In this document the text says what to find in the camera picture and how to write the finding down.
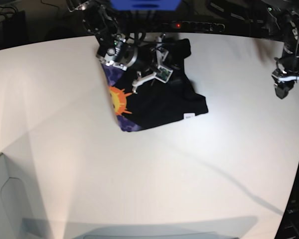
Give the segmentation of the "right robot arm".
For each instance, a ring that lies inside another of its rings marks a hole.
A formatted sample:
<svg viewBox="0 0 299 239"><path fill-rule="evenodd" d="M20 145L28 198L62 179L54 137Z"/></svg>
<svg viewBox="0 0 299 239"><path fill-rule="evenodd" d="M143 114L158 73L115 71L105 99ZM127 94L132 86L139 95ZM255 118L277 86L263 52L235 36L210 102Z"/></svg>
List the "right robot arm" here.
<svg viewBox="0 0 299 239"><path fill-rule="evenodd" d="M169 55L164 33L150 41L145 39L143 29L135 30L131 36L127 29L131 14L120 13L108 0L68 0L66 3L70 12L83 12L83 25L99 43L96 56L102 64L136 71L133 93L148 81L167 83L170 80L173 70L164 63Z"/></svg>

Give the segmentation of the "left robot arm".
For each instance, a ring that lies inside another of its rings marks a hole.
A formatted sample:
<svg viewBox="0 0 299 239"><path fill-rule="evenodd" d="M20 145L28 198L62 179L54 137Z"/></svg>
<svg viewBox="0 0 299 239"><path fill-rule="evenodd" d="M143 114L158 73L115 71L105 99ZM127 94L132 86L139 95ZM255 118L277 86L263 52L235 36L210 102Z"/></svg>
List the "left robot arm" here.
<svg viewBox="0 0 299 239"><path fill-rule="evenodd" d="M268 13L284 34L282 56L272 72L275 93L284 99L299 81L299 0L266 0Z"/></svg>

